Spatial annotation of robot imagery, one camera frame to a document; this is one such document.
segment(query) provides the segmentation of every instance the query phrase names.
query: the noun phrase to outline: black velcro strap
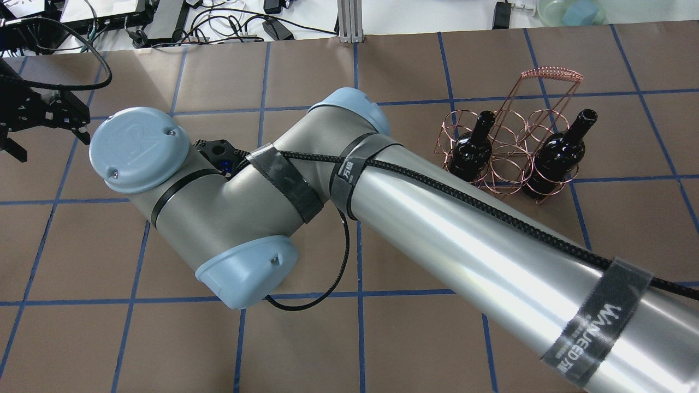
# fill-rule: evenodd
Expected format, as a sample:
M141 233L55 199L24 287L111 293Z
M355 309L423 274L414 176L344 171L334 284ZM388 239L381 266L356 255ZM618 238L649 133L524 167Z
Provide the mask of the black velcro strap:
M356 221L352 214L352 194L359 176L366 168L366 160L374 157L389 146L400 143L383 134L372 134L357 143L356 147L345 156L345 161L333 174L330 197L335 206Z
M652 278L615 259L541 360L583 388L612 350Z
M172 184L170 188L168 188L167 191L160 196L158 202L155 203L155 206L153 206L153 211L150 213L150 223L153 225L153 227L157 229L156 222L158 220L158 216L160 215L160 211L163 210L165 204L168 203L168 201L177 193L177 191L180 191L185 185L190 184L196 179L208 175L221 175L221 173L214 168L199 169L198 171L194 171Z
M247 160L294 205L306 224L323 209L313 187L271 143L251 152Z
M369 136L372 136L373 134L376 134L376 131L371 131L367 132L366 134L357 136L352 142L347 145L347 147L343 150L342 154L340 154L340 157L346 157L350 155L350 152L360 143L362 142L365 138L368 138ZM330 190L333 189L333 182L335 181L335 173L340 171L340 167L343 165L342 162L338 162L333 166L333 175L330 176Z

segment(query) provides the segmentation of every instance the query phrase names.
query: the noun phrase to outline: silver metal tube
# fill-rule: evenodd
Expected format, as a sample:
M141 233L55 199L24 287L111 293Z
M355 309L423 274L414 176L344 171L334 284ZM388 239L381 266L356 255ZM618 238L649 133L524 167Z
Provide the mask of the silver metal tube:
M387 148L377 159L513 213L402 147ZM539 355L561 335L601 275L480 210L376 168L360 177L352 211ZM697 392L698 384L699 317L651 288L585 389Z

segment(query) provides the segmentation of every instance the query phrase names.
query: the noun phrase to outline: wine bottle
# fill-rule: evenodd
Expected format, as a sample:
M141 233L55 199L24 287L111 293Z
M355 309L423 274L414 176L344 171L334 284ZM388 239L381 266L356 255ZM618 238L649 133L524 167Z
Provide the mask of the wine bottle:
M597 112L585 109L570 128L549 136L534 156L536 171L524 185L523 191L534 199L544 199L563 181L585 155L582 138L597 121Z
M488 140L490 129L495 124L495 113L484 110L478 115L472 132L460 136L452 149L447 163L449 172L467 182L477 180L493 154L493 146Z

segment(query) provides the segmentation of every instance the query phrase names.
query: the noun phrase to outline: cable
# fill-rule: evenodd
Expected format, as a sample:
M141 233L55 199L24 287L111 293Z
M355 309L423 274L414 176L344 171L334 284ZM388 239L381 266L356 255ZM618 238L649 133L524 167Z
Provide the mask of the cable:
M233 30L233 33L225 34L225 33L222 33L220 31L216 30L216 28L214 28L213 25L211 24L211 20L218 19L218 18L214 18L214 17L221 17L221 16L223 16L223 15L211 15L209 18L206 19L206 21L209 24L209 28L213 32L215 32L216 34L219 34L220 36L224 36L224 37L230 37L234 34L237 34L239 31L243 30L243 27L240 24L240 20L238 18L236 18L235 15L228 15L228 16L223 17L228 22L228 28Z
M338 209L338 213L340 213L340 219L343 221L343 229L345 230L345 256L343 257L343 264L340 266L340 273L338 273L338 277L335 279L335 282L330 286L330 288L325 291L322 295L320 295L319 298L315 299L314 301L311 301L310 303L303 304L301 306L289 306L287 304L281 304L277 302L275 299L272 298L272 296L267 295L265 296L265 299L272 304L272 306L275 306L276 308L279 308L280 310L284 311L302 311L302 310L307 310L321 301L325 300L328 296L330 296L331 293L337 288L338 284L340 283L340 280L343 277L343 274L345 273L345 267L347 266L347 260L350 258L350 228L347 226L347 218L345 217L345 214Z
M89 2L89 0L83 0L83 1L87 4L87 6L89 7L90 12L92 13L92 28L91 28L91 31L88 32L88 34L87 34L87 40L88 40L90 43L94 43L94 40L97 39L97 36L98 36L99 34L103 33L105 30L107 30L107 27L108 27L109 25L108 25L108 24L105 25L104 29L102 29L102 30L99 32L99 34L98 34L98 33L96 32L96 30L97 30L97 12L95 12L94 7L92 7L92 4ZM44 48L43 46L39 45L39 39L38 39L38 37L39 37L39 34L38 34L38 25L35 26L35 29L37 29L37 30L35 31L36 34L31 34L31 35L34 37L34 40L36 41L36 45L35 45L35 46L36 46L37 48L39 48L39 49L42 49L42 50L52 50L52 51L54 51L54 52L62 52L62 51L65 51L65 50L77 50L77 49L80 49L80 53L86 51L86 49L87 49L87 48L85 47L85 45L75 46L75 47L73 47L73 48L63 48L63 49Z
M202 16L202 15L205 14L205 13L211 13L211 12L213 12L213 11L215 11L215 10L218 10L218 11L236 11L236 12L247 13L247 14L256 15L256 16L264 17L264 18L272 18L272 19L279 20L279 21L281 21L281 22L286 22L286 23L291 24L291 25L296 26L296 27L300 27L300 28L302 28L302 29L312 30L312 31L318 31L319 33L332 34L332 35L334 35L334 36L337 36L337 34L336 34L334 31L328 31L328 30L323 30L323 29L317 29L317 28L315 28L315 27L303 26L302 24L298 24L298 23L292 22L291 20L282 19L281 17L276 17L276 16L267 15L267 14L263 14L263 13L256 13L256 12L254 12L254 11L241 10L241 9L239 9L239 8L218 8L218 7L216 7L216 8L213 8L213 7L212 7L212 8L209 8L209 9L207 9L207 10L201 11L200 13L196 14L196 16L194 17L194 19L192 20L191 26L194 26L194 22L195 22L200 16Z
M42 83L42 82L36 82L33 80L24 80L21 78L13 78L11 76L6 76L6 75L0 75L0 82L5 82L5 83L10 83L13 85L20 85L20 86L27 86L27 87L37 87L40 89L49 89L49 90L71 90L71 91L80 91L80 90L96 90L96 89L101 89L102 87L105 87L106 85L109 85L112 82L112 70L109 68L109 65L107 64L107 61L105 61L104 57L97 52L97 50L92 46L91 43L89 43L85 38L83 38L80 34L76 33L75 30L71 29L70 27L66 26L65 24L55 21L53 19L48 19L45 17L34 17L31 18L30 20L33 21L40 21L48 24L53 24L54 26L60 27L61 29L67 31L70 35L76 37L78 41L82 42L87 46L90 52L92 52L93 55L97 58L99 61L100 65L102 68L104 68L104 71L106 73L106 77L103 81L98 82L98 83L92 83L91 85L55 85L51 83Z
M303 161L342 163L345 160L344 157L330 155L314 155L308 153L288 151L280 151L280 153L287 159L300 159ZM512 217L511 215L501 210L498 210L497 208L494 208L493 206L490 206L489 204L480 201L479 199L470 196L465 192L459 191L453 187L450 187L449 185L439 182L438 180L425 176L422 173L413 171L412 169L408 169L400 165L392 164L390 162L378 161L376 159L368 159L366 160L366 164L367 166L372 166L377 169L382 169L385 171L397 173L407 178L411 178L437 191L454 197L455 199L458 199L459 201L471 205L474 208L477 208L478 210L487 213L493 216L494 218L504 222L505 224L508 224L511 227L518 229L519 231L522 231L525 234L528 234L529 236L532 236L533 238L541 241L542 243L550 247L553 247L556 250L560 250L561 252L564 252L572 257L580 259L583 262L593 267L596 267L602 271L607 270L612 264L612 261L610 261L609 259L606 259L591 251L585 250L584 248L578 247L572 243L564 241L563 239L557 238L549 234L548 232L542 231L541 229L538 229L520 220L519 218ZM699 300L699 290L684 287L682 285L663 280L662 278L653 277L651 279L650 286L658 288L659 290L664 290L666 292L678 294L680 296L684 296L690 299Z
M247 24L249 24L251 21L253 21L255 19L266 20L266 18L262 15L255 15L255 16L251 16L251 17L247 18L245 23L243 23L243 30L245 30L246 33L247 33Z
M145 31L143 29L137 29L136 31L131 31L127 29L127 25L129 23L129 16L126 16L124 18L124 30L126 33L129 35L129 38L131 39L131 45L135 49L141 49L141 48L150 48L150 44L148 43L148 35L146 35Z
M238 28L236 28L235 22L229 19L229 18L231 18L231 17L232 17L236 22L238 22ZM226 20L226 21L230 24L230 28L233 30L233 33L230 34L230 35L222 34L222 35L226 36L226 38L221 38L221 39L217 39L217 40L206 41L206 37L205 37L203 31L201 31L201 29L199 29L199 27L201 27L201 26L203 26L204 24L208 23L208 22L211 21L212 19L224 19L224 20ZM194 25L194 21L192 21L192 22L193 22L193 23L192 23L191 29L190 29L189 31L184 31L183 29L178 29L179 31L182 31L182 32L185 33L185 35L179 40L179 42L175 42L175 43L161 43L161 44L153 45L152 47L153 47L153 48L163 48L163 47L168 47L168 46L181 46L181 45L183 45L183 44L190 44L190 45L209 45L209 44L220 43L220 42L230 41L230 40L240 40L240 42L245 42L245 39L252 39L254 42L264 41L264 39L263 39L262 37L241 36L240 33L239 33L239 31L240 31L240 27L239 27L240 22L238 21L237 18L235 18L235 17L232 16L232 15L228 15L228 16L223 16L223 15L211 15L211 16L208 17L207 19L204 19L204 20L202 20L201 22L199 22L197 25ZM194 38L196 38L197 41L185 42L185 40L187 40L188 38L190 38L192 35L194 35Z
M93 46L94 46L94 42L95 42L105 31L107 31L107 28L109 28L109 24L105 24L105 25L104 25L104 28L102 28L102 30L98 31L98 32L94 35L94 38L92 39L92 42L91 42L91 44L92 44ZM65 51L65 50L76 50L76 49L85 48L85 45L74 46L74 47L72 47L72 48L60 48L60 49L56 49L56 48L44 48L43 46L41 46L41 45L38 44L38 40L37 40L37 44L36 44L35 46L36 46L37 48L39 48L39 49L43 49L43 50L52 50L52 51L54 51L54 52L63 52L63 51Z

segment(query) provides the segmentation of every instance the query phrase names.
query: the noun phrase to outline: electronic device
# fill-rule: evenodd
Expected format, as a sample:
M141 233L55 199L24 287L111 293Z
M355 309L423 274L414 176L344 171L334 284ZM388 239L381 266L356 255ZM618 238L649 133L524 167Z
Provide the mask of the electronic device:
M185 0L160 0L155 8L153 21L143 30L148 42L168 43L176 41L176 31L182 30L187 21L189 6Z
M153 21L153 5L149 0L89 0L99 25L107 29L143 26ZM60 21L86 34L93 21L92 11L85 0L66 0Z
M58 20L61 13L53 2L39 3L42 5L39 16ZM54 50L43 48L58 48L65 41L68 36L65 30L52 24L39 25L27 18L19 20L17 14L13 14L12 10L19 11L16 7L9 7L12 5L19 5L19 3L16 1L0 3L0 50L15 51L18 48L24 48L37 54L50 55ZM20 10L34 12L38 9L40 8L36 7L31 10L21 8Z
M294 35L278 19L269 18L262 22L262 28L275 41L293 40Z

